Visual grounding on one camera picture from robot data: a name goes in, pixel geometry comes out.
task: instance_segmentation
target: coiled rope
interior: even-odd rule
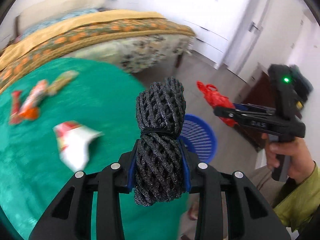
[[[182,156],[176,138],[184,122],[183,86],[174,77],[153,83],[137,97],[141,130],[136,153],[134,200],[143,206],[169,202],[185,192]]]

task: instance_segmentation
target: red wrapper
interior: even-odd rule
[[[48,82],[46,79],[40,80],[36,86],[32,88],[27,99],[23,102],[19,115],[23,119],[35,120],[39,117],[39,108],[37,107],[42,99],[46,96]]]
[[[12,107],[11,107],[9,124],[18,124],[18,123],[21,123],[22,121],[22,119],[19,116],[19,111],[21,106],[21,102],[20,102],[21,93],[22,93],[22,90],[13,91],[11,93]]]

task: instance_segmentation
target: human hand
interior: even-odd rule
[[[288,176],[297,184],[308,178],[315,168],[315,163],[303,138],[296,137],[292,142],[270,143],[268,135],[262,134],[262,139],[266,139],[267,166],[269,169],[278,168],[280,162],[276,158],[277,154],[291,156],[291,164],[288,169]]]

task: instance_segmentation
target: green sleeve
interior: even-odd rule
[[[291,231],[303,230],[320,204],[320,170],[313,173],[281,201],[274,211]]]

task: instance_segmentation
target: laundry basket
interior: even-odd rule
[[[217,150],[217,139],[211,127],[200,117],[186,114],[179,136],[190,152],[196,153],[201,162],[209,163]]]

